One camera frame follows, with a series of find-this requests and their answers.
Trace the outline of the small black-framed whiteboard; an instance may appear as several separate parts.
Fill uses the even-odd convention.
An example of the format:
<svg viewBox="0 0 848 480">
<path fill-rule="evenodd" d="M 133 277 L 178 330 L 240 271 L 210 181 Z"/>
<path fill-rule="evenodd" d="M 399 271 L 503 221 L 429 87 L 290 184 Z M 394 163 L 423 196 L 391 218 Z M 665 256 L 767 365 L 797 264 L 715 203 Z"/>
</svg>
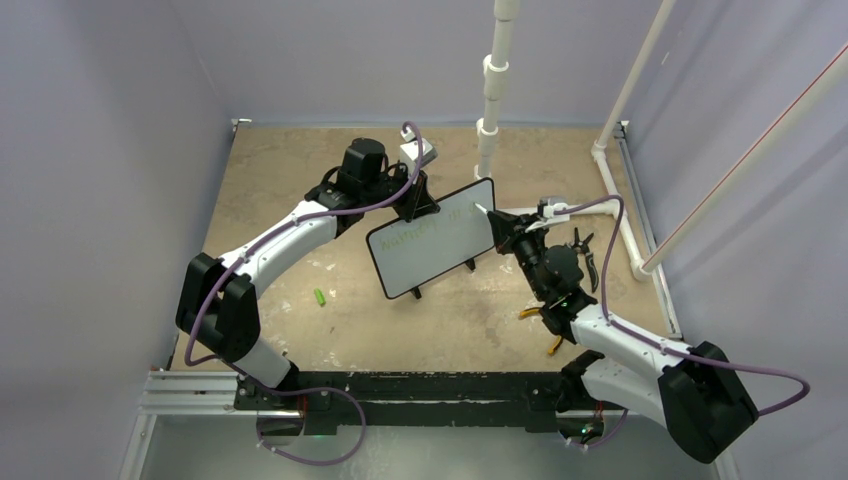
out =
<svg viewBox="0 0 848 480">
<path fill-rule="evenodd" d="M 486 215 L 495 208 L 495 184 L 477 180 L 441 199 L 440 212 L 411 222 L 390 221 L 366 235 L 383 294 L 392 300 L 494 248 Z"/>
</svg>

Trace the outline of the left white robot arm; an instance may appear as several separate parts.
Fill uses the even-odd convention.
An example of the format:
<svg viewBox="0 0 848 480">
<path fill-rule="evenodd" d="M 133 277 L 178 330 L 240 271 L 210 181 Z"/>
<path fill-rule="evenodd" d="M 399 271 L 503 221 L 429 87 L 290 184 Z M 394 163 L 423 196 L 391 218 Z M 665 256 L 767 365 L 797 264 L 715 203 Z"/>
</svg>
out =
<svg viewBox="0 0 848 480">
<path fill-rule="evenodd" d="M 219 257 L 196 255 L 188 263 L 175 318 L 189 337 L 185 364 L 194 364 L 191 350 L 201 344 L 211 357 L 260 383 L 259 395 L 272 408 L 292 405 L 299 369 L 262 338 L 260 297 L 286 270 L 369 211 L 391 208 L 406 221 L 438 212 L 424 171 L 437 156 L 428 140 L 407 134 L 400 160 L 391 163 L 382 143 L 356 138 L 341 164 L 277 224 Z"/>
</svg>

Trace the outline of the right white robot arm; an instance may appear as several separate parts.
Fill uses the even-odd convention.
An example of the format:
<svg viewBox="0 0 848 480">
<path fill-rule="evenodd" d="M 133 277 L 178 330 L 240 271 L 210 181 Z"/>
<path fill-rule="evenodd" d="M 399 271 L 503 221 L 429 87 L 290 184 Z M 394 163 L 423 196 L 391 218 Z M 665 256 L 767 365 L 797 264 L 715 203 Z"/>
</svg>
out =
<svg viewBox="0 0 848 480">
<path fill-rule="evenodd" d="M 587 294 L 576 252 L 548 247 L 534 216 L 486 214 L 494 246 L 513 255 L 554 336 L 584 348 L 561 371 L 555 408 L 610 402 L 663 426 L 691 458 L 710 463 L 760 417 L 737 373 L 722 368 L 717 346 L 657 336 L 603 310 Z"/>
</svg>

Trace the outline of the green marker cap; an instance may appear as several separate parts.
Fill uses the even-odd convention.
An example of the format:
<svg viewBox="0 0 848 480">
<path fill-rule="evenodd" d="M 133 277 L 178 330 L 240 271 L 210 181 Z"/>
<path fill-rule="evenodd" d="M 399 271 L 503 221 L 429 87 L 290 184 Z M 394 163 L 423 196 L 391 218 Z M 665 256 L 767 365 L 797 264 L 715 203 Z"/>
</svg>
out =
<svg viewBox="0 0 848 480">
<path fill-rule="evenodd" d="M 314 290 L 314 296 L 319 306 L 323 307 L 326 305 L 326 298 L 321 289 L 316 288 Z"/>
</svg>

